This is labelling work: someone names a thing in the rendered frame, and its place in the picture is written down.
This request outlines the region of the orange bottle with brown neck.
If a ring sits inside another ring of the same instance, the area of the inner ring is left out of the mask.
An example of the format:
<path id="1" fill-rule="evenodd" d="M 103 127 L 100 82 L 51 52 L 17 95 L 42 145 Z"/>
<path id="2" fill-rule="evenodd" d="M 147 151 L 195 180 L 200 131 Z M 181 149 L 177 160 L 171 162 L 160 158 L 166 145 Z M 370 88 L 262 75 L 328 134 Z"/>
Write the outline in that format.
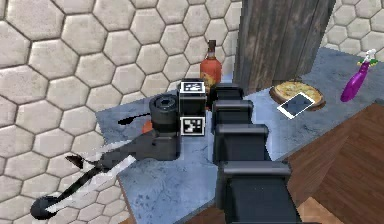
<path id="1" fill-rule="evenodd" d="M 216 41 L 208 41 L 208 51 L 206 58 L 200 63 L 200 78 L 204 81 L 206 94 L 210 93 L 211 88 L 221 82 L 222 64 L 216 58 Z"/>

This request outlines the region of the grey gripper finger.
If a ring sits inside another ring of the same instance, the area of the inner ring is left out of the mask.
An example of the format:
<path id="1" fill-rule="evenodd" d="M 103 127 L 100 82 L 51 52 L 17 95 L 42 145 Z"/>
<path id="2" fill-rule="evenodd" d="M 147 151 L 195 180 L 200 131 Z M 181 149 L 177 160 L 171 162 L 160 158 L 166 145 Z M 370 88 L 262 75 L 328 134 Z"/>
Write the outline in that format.
<path id="1" fill-rule="evenodd" d="M 79 202 L 89 193 L 117 176 L 129 167 L 136 159 L 132 155 L 126 158 L 101 158 L 96 165 L 76 180 L 61 195 L 43 196 L 35 200 L 30 208 L 30 214 L 37 220 L 48 220 L 62 210 Z"/>
<path id="2" fill-rule="evenodd" d="M 78 168 L 82 169 L 84 163 L 96 165 L 97 161 L 101 158 L 103 154 L 111 152 L 112 150 L 122 147 L 128 143 L 130 143 L 130 140 L 106 144 L 99 148 L 94 148 L 90 151 L 73 153 L 72 155 L 66 156 L 66 159 Z"/>

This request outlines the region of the white-framed mobile phone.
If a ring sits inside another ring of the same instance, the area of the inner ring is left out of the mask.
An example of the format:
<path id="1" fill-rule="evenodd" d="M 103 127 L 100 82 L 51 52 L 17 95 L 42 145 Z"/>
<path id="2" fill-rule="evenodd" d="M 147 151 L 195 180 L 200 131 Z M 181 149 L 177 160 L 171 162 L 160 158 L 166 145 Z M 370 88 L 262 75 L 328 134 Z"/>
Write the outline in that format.
<path id="1" fill-rule="evenodd" d="M 288 119 L 293 119 L 300 113 L 311 107 L 315 101 L 304 94 L 299 92 L 295 96 L 291 97 L 286 102 L 277 107 L 277 110 L 285 115 Z"/>

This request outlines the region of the black long-handled utensil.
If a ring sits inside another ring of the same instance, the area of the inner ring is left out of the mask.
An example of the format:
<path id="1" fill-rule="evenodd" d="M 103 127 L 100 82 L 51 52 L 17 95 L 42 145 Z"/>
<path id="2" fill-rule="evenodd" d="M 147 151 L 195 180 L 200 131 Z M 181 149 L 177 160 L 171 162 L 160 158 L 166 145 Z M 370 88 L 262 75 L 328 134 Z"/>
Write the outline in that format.
<path id="1" fill-rule="evenodd" d="M 131 116 L 131 117 L 126 117 L 124 119 L 120 119 L 120 120 L 118 120 L 117 123 L 119 125 L 129 125 L 129 124 L 131 124 L 137 118 L 146 117 L 146 116 L 150 116 L 150 115 L 151 115 L 150 113 L 134 115 L 134 116 Z"/>

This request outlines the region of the purple spray bottle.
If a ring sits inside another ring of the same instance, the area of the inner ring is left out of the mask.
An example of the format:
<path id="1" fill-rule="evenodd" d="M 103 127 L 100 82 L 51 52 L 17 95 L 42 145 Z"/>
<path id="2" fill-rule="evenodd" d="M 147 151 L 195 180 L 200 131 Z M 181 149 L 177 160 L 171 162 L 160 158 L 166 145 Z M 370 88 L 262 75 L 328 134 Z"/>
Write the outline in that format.
<path id="1" fill-rule="evenodd" d="M 357 95 L 368 74 L 369 68 L 378 63 L 375 54 L 376 50 L 370 49 L 365 53 L 365 57 L 357 62 L 359 70 L 347 82 L 340 96 L 342 102 L 348 102 Z"/>

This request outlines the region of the dark wooden cupboard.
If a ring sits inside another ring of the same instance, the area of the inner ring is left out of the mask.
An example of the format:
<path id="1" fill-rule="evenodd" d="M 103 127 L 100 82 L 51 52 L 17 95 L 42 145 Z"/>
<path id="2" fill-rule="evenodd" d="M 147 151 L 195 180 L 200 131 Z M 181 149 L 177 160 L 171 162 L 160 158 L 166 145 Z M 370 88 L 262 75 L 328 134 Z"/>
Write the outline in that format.
<path id="1" fill-rule="evenodd" d="M 242 0 L 233 82 L 251 94 L 312 70 L 336 0 Z"/>

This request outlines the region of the brown round plate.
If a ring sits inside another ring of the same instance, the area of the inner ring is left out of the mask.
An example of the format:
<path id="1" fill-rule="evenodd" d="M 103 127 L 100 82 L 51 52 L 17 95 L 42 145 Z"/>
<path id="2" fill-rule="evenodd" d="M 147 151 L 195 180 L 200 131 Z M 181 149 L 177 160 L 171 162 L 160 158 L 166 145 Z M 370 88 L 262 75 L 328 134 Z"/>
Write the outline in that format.
<path id="1" fill-rule="evenodd" d="M 287 100 L 285 100 L 284 98 L 280 97 L 276 91 L 275 91 L 275 86 L 273 86 L 270 91 L 269 91 L 269 94 L 271 96 L 271 98 L 273 100 L 275 100 L 277 103 L 279 104 L 282 104 L 284 102 L 286 102 Z M 316 110 L 319 110 L 321 109 L 325 104 L 326 104 L 326 101 L 325 101 L 325 98 L 323 96 L 323 94 L 321 93 L 322 95 L 322 100 L 319 102 L 319 103 L 314 103 L 311 107 L 308 108 L 308 111 L 316 111 Z"/>

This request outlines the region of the wooden counter with blue-grey top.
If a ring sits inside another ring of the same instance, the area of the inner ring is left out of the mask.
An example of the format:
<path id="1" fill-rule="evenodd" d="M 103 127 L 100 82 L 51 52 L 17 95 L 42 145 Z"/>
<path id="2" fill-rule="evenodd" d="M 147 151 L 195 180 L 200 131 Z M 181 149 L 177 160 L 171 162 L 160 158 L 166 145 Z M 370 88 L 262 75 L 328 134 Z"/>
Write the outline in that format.
<path id="1" fill-rule="evenodd" d="M 302 201 L 325 177 L 347 139 L 354 115 L 378 121 L 384 117 L 384 62 L 365 79 L 357 96 L 343 103 L 342 90 L 357 70 L 357 57 L 319 49 L 303 81 L 325 97 L 323 108 L 294 119 L 278 111 L 268 90 L 248 95 L 255 105 L 253 121 L 269 129 L 267 149 L 274 160 L 288 159 L 289 186 Z M 144 160 L 122 171 L 118 180 L 137 224 L 185 224 L 213 202 L 217 168 L 212 163 L 213 136 L 185 137 L 181 156 L 170 162 Z"/>

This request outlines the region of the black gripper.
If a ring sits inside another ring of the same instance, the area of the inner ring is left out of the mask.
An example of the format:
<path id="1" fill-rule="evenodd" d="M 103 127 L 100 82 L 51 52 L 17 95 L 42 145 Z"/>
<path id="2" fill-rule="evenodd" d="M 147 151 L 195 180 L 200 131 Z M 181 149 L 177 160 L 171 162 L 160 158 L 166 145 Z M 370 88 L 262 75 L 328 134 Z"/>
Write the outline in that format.
<path id="1" fill-rule="evenodd" d="M 129 156 L 136 160 L 152 158 L 158 161 L 171 161 L 179 157 L 178 137 L 178 98 L 172 94 L 162 94 L 149 102 L 152 130 L 143 133 L 129 143 L 116 143 L 103 153 L 98 166 L 109 171 Z"/>

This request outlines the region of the yellow flat bread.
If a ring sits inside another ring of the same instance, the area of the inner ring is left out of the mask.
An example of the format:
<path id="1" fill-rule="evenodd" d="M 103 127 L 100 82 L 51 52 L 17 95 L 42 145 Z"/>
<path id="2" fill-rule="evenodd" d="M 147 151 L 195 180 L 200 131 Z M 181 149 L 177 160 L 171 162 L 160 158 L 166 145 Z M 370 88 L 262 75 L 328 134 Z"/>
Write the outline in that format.
<path id="1" fill-rule="evenodd" d="M 280 97 L 284 98 L 285 100 L 294 97 L 300 92 L 309 96 L 316 103 L 319 103 L 322 100 L 322 95 L 317 89 L 302 82 L 287 81 L 275 86 L 275 91 Z"/>

